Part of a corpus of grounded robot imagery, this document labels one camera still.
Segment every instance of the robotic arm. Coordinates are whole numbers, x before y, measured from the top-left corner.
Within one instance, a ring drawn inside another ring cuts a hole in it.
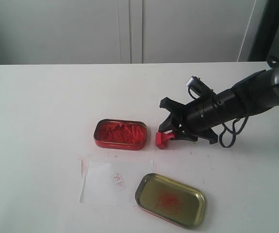
[[[160,102],[160,108],[167,109],[170,115],[159,126],[156,145],[163,149],[169,139],[197,141],[200,137],[209,140],[210,144],[219,140],[224,148],[233,146],[250,116],[279,105],[279,60],[270,56],[267,62],[270,70],[256,72],[219,94],[200,78],[192,76],[186,85],[193,101],[182,104],[166,97]],[[199,97],[195,98],[191,90]],[[236,130],[235,124],[242,118],[244,121]],[[225,125],[230,120],[234,120],[232,129]],[[211,128],[219,124],[224,130],[218,136]],[[227,146],[223,143],[225,132],[232,134],[232,141]]]

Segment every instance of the white cabinet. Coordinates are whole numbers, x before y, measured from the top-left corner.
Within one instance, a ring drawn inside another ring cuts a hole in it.
[[[0,0],[0,64],[245,60],[265,3]]]

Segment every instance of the sheet of paper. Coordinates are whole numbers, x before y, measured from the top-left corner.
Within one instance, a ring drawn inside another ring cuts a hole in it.
[[[136,206],[135,191],[154,162],[89,162],[81,203]]]

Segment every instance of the open tin box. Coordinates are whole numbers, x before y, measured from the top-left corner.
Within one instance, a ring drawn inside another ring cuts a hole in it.
[[[141,209],[184,228],[198,226],[206,206],[198,189],[155,173],[144,176],[135,201]]]
[[[96,145],[111,149],[140,150],[146,137],[147,126],[140,121],[103,119],[94,131]]]

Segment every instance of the red tin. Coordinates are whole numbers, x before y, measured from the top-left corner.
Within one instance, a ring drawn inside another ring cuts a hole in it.
[[[140,121],[104,119],[94,131],[96,145],[111,149],[140,150],[146,137],[147,126]]]

